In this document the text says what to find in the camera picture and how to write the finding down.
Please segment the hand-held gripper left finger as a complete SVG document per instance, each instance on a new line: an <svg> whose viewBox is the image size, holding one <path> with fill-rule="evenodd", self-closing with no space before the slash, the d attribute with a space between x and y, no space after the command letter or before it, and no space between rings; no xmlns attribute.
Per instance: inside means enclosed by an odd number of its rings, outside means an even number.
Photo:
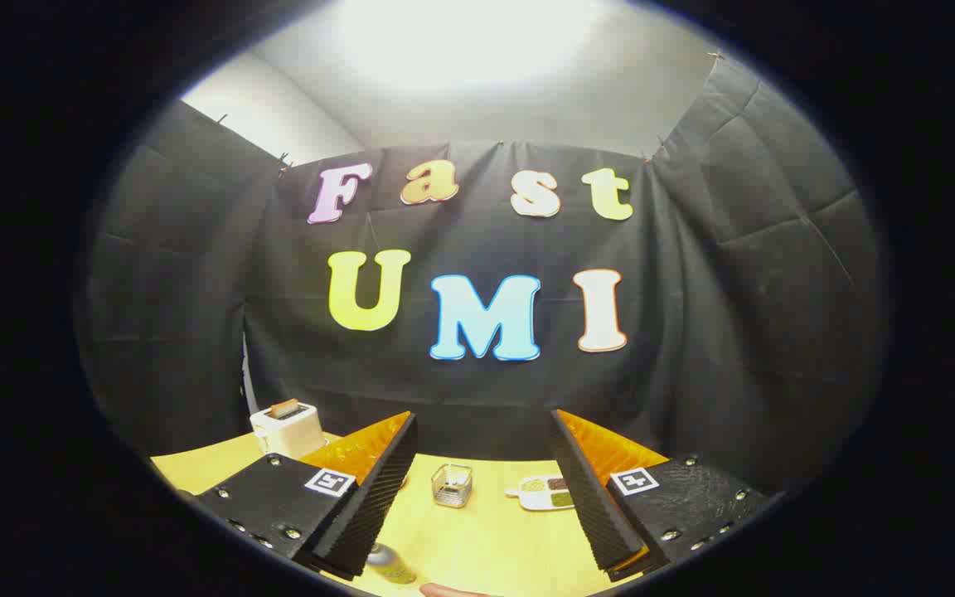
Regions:
<svg viewBox="0 0 955 597"><path fill-rule="evenodd" d="M265 551L345 580L361 575L417 451L412 412L300 459L267 453L194 503Z"/></svg>

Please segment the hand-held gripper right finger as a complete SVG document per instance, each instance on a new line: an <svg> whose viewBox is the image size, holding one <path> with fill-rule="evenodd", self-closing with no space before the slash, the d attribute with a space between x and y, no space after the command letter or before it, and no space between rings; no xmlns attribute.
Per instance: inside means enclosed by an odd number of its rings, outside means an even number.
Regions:
<svg viewBox="0 0 955 597"><path fill-rule="evenodd" d="M774 502L704 457L663 456L564 410L550 412L547 444L612 581L709 551Z"/></svg>

